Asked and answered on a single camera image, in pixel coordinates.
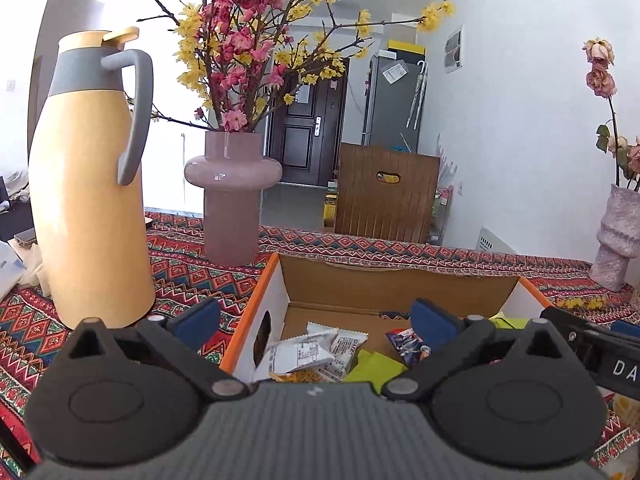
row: pink ceramic vase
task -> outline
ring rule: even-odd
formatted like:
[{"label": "pink ceramic vase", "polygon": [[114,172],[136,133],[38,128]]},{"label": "pink ceramic vase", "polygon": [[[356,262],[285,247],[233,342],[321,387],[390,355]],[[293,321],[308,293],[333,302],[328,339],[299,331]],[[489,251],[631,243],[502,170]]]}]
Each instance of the pink ceramic vase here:
[{"label": "pink ceramic vase", "polygon": [[258,253],[260,190],[282,177],[277,160],[262,156],[261,134],[207,132],[205,154],[189,160],[184,176],[204,188],[204,249],[225,267],[249,265]]},{"label": "pink ceramic vase", "polygon": [[640,193],[612,184],[596,237],[600,249],[589,277],[617,292],[625,284],[629,260],[640,256]]}]

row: patterned tablecloth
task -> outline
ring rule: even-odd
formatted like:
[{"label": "patterned tablecloth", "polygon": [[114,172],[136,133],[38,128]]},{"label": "patterned tablecloth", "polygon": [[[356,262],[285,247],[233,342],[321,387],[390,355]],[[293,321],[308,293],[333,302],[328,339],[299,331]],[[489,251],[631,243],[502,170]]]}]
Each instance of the patterned tablecloth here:
[{"label": "patterned tablecloth", "polygon": [[[149,253],[156,284],[152,313],[177,316],[202,299],[223,300],[220,330],[201,352],[220,362],[268,257],[274,251],[307,258],[368,267],[413,267],[474,276],[521,275],[529,278],[552,302],[598,298],[595,309],[573,312],[608,325],[617,319],[640,323],[628,306],[631,288],[611,293],[592,282],[590,264],[577,260],[516,254],[478,253],[436,246],[372,240],[344,235],[315,234],[279,228],[260,228],[260,254],[248,267],[220,268],[204,259],[200,219],[152,213]],[[0,303],[0,416],[24,447],[36,456],[22,423],[30,392],[64,344],[69,330],[58,320],[51,301],[38,288],[13,290]],[[593,458],[602,466],[640,440],[610,412],[602,444]],[[0,479],[20,472],[0,449]]]}]

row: box handle hole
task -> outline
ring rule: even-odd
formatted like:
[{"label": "box handle hole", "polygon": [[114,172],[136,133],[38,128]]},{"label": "box handle hole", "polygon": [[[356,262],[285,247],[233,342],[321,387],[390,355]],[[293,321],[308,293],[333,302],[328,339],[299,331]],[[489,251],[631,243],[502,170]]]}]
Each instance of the box handle hole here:
[{"label": "box handle hole", "polygon": [[264,357],[264,351],[267,348],[269,336],[271,335],[271,314],[269,311],[264,313],[260,328],[255,336],[254,341],[254,364],[257,366]]},{"label": "box handle hole", "polygon": [[385,171],[379,171],[376,173],[376,179],[385,184],[398,184],[400,182],[400,175],[397,173],[385,173]]}]

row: air vent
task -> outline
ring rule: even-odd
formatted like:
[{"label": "air vent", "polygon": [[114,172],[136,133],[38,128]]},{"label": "air vent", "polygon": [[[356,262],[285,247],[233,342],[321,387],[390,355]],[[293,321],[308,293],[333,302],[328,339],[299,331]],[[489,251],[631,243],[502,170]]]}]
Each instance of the air vent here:
[{"label": "air vent", "polygon": [[447,72],[462,66],[462,28],[454,32],[444,46],[444,68]]},{"label": "air vent", "polygon": [[516,254],[516,251],[511,249],[486,227],[480,229],[480,235],[476,243],[476,251],[482,251],[483,253]]}]

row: yellow thermos flask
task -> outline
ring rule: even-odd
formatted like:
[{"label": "yellow thermos flask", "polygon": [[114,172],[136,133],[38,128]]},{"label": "yellow thermos flask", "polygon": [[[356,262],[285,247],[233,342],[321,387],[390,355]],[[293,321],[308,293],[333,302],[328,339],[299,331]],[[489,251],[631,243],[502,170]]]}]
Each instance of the yellow thermos flask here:
[{"label": "yellow thermos flask", "polygon": [[[121,328],[155,301],[146,246],[140,159],[153,99],[153,65],[124,50],[135,27],[60,40],[49,96],[31,147],[31,207],[60,321],[100,317]],[[136,70],[133,118],[122,69]]]}]

